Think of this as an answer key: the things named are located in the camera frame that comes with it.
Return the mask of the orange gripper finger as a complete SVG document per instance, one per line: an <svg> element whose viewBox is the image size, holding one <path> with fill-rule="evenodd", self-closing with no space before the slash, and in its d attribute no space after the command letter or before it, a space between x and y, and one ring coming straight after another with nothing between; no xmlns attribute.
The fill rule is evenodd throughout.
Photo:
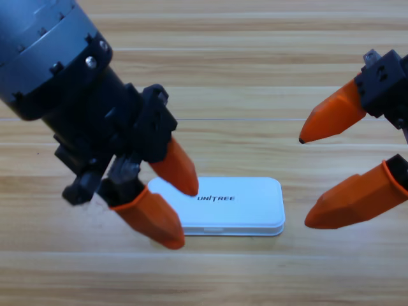
<svg viewBox="0 0 408 306"><path fill-rule="evenodd" d="M323 193L305 225L330 230L371 220L407 201L407 160L397 154Z"/></svg>

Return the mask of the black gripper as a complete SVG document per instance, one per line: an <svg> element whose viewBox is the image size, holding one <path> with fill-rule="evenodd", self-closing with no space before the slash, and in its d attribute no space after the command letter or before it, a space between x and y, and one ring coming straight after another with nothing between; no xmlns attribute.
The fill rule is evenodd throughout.
<svg viewBox="0 0 408 306"><path fill-rule="evenodd" d="M177 213L138 178L140 164L188 196L199 190L195 165L171 138L177 121L159 84L138 92L112 69L42 119L59 142L56 156L76 175L62 196L81 205L98 194L133 230L167 249L181 249Z"/></svg>
<svg viewBox="0 0 408 306"><path fill-rule="evenodd" d="M309 143L339 135L369 115L385 117L407 137L407 57L394 50L363 56L361 73L315 106L299 135Z"/></svg>

